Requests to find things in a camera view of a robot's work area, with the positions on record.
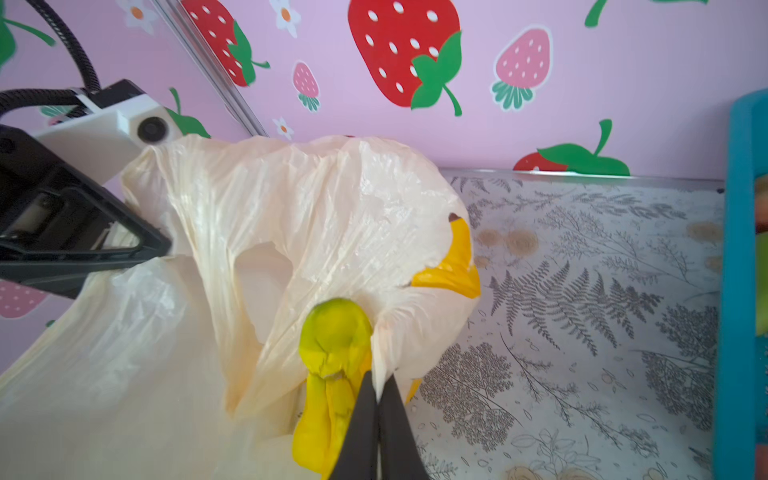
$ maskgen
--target white plastic bag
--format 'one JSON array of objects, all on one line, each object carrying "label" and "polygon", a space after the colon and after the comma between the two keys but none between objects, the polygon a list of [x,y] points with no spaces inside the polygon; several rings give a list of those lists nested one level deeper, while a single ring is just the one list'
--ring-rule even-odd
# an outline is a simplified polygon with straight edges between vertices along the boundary
[{"label": "white plastic bag", "polygon": [[394,141],[190,136],[147,149],[123,184],[173,249],[89,277],[0,377],[2,478],[319,478],[290,454],[311,308],[362,306],[374,386],[394,372],[405,395],[476,304],[409,286],[467,212]]}]

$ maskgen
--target blue basket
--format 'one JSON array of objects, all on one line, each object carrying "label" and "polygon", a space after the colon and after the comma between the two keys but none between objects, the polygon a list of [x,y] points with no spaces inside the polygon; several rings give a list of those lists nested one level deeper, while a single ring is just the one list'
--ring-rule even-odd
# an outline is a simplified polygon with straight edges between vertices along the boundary
[{"label": "blue basket", "polygon": [[730,112],[715,392],[716,480],[753,480],[755,444],[768,442],[768,339],[755,338],[754,184],[763,174],[768,174],[768,90],[740,98]]}]

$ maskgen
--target floral tablecloth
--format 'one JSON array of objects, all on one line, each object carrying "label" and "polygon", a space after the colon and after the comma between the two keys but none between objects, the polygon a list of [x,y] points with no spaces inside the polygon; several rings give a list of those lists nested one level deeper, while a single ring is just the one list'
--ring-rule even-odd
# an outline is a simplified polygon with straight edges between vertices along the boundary
[{"label": "floral tablecloth", "polygon": [[711,478],[720,185],[445,175],[483,294],[407,406],[430,476]]}]

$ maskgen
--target metal strip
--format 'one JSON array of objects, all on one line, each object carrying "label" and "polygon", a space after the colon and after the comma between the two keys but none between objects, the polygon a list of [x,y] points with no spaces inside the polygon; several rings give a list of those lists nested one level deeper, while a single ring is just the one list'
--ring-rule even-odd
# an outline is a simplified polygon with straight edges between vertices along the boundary
[{"label": "metal strip", "polygon": [[210,50],[181,3],[178,0],[153,0],[153,2],[176,38],[197,64],[200,72],[216,89],[232,116],[249,134],[269,137],[237,86],[222,69],[218,58]]}]

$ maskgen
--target pink wallpaper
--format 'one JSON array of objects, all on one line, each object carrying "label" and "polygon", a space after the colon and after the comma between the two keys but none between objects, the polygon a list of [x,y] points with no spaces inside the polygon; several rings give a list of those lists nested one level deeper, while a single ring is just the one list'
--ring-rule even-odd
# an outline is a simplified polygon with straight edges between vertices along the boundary
[{"label": "pink wallpaper", "polygon": [[[53,46],[25,30],[24,25],[55,38],[45,22],[22,0],[6,0],[5,26],[15,43],[5,62],[0,45],[0,90],[9,88],[66,88],[81,79],[66,48],[56,38]],[[122,78],[132,80],[152,98],[176,110],[170,88],[179,95],[182,114],[200,120],[213,137],[239,141],[247,132],[229,114],[216,91],[155,12],[150,0],[74,2],[48,0],[48,4],[77,35],[102,86]],[[0,41],[9,41],[0,36]],[[60,109],[26,108],[2,118],[2,123],[34,132],[42,129]],[[70,300],[0,281],[0,372],[7,369],[56,320]]]},{"label": "pink wallpaper", "polygon": [[[730,104],[768,87],[765,0],[221,2],[249,58],[269,63],[240,90],[270,135],[392,137],[445,167],[512,168],[547,149],[531,165],[599,154],[616,173],[723,178]],[[218,5],[182,3],[200,17]],[[459,50],[437,52],[459,31]],[[438,61],[412,64],[416,44]],[[550,148],[562,144],[579,148]]]}]

